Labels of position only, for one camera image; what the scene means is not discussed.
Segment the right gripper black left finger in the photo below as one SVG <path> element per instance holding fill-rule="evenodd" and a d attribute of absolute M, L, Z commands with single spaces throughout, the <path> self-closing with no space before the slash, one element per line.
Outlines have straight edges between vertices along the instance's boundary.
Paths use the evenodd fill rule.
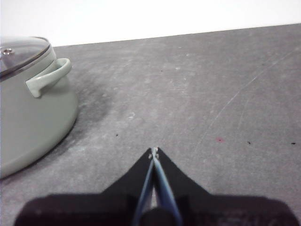
<path fill-rule="evenodd" d="M 151 163 L 151 149 L 100 193 L 50 194 L 28 201 L 16 226 L 129 226 Z"/>

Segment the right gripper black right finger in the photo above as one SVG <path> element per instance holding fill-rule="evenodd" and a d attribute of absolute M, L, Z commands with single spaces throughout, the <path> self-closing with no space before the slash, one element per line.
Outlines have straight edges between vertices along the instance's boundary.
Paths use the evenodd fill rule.
<path fill-rule="evenodd" d="M 296 226 L 297 217 L 280 200 L 264 196 L 212 194 L 182 172 L 160 149 L 161 164 L 185 226 Z"/>

